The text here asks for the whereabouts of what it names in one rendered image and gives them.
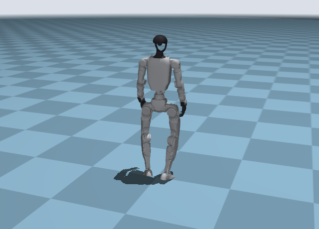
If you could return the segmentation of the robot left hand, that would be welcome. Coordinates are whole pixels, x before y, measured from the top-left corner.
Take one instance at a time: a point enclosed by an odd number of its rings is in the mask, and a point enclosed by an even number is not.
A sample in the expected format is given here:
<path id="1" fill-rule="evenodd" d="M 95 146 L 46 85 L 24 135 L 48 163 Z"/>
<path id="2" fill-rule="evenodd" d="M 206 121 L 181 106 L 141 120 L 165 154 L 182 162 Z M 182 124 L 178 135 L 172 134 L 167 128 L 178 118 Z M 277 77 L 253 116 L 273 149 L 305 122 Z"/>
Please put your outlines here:
<path id="1" fill-rule="evenodd" d="M 141 108 L 142 108 L 143 104 L 146 103 L 145 98 L 141 100 L 141 98 L 138 97 L 138 100 L 141 103 Z"/>

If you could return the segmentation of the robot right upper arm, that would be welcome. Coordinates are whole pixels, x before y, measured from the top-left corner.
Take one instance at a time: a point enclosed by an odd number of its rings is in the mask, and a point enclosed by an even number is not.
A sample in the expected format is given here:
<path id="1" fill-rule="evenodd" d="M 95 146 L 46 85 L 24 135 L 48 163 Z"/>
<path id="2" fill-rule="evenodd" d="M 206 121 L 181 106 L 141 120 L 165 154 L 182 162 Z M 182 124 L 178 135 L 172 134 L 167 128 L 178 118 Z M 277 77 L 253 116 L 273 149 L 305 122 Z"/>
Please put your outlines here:
<path id="1" fill-rule="evenodd" d="M 174 86 L 176 88 L 182 88 L 182 83 L 181 83 L 181 64 L 180 61 L 177 59 L 170 59 L 170 65 L 172 68 L 174 68 L 174 77 L 175 77 L 175 82 Z"/>

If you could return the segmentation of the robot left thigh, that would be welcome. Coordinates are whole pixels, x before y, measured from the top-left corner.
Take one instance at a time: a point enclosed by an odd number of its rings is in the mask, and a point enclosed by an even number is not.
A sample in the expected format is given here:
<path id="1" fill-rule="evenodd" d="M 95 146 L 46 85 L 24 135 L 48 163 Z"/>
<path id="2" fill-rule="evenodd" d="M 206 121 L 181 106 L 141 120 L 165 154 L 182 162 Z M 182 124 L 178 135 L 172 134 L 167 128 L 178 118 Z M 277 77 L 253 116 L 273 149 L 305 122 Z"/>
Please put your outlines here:
<path id="1" fill-rule="evenodd" d="M 151 109 L 151 102 L 146 102 L 142 106 L 142 114 L 141 114 L 141 135 L 144 134 L 145 143 L 150 142 L 151 135 L 149 134 L 149 128 L 151 123 L 152 117 L 152 109 Z"/>

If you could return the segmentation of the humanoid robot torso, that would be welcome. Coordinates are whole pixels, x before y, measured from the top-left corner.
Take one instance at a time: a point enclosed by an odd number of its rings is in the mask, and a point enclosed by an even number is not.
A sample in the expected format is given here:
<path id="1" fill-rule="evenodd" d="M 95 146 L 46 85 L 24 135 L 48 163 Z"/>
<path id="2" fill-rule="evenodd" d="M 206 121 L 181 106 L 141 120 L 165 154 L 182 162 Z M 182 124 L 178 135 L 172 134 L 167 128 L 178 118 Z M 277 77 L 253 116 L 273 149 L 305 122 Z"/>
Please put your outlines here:
<path id="1" fill-rule="evenodd" d="M 151 100 L 153 112 L 166 112 L 167 98 L 164 97 L 164 91 L 168 89 L 171 81 L 170 59 L 168 55 L 165 58 L 154 58 L 152 54 L 147 59 L 148 84 L 151 90 L 156 91 Z"/>

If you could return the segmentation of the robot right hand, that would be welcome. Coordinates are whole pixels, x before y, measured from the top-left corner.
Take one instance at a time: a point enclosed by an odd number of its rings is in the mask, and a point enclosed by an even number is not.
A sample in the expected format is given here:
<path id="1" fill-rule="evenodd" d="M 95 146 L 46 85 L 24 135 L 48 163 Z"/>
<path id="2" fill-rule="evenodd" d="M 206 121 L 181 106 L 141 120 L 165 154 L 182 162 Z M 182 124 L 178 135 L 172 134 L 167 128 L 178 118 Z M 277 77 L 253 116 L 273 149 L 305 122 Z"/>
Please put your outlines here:
<path id="1" fill-rule="evenodd" d="M 181 102 L 180 105 L 182 106 L 182 111 L 181 111 L 181 114 L 179 115 L 179 117 L 182 117 L 185 113 L 187 103 L 184 104 L 184 102 Z"/>

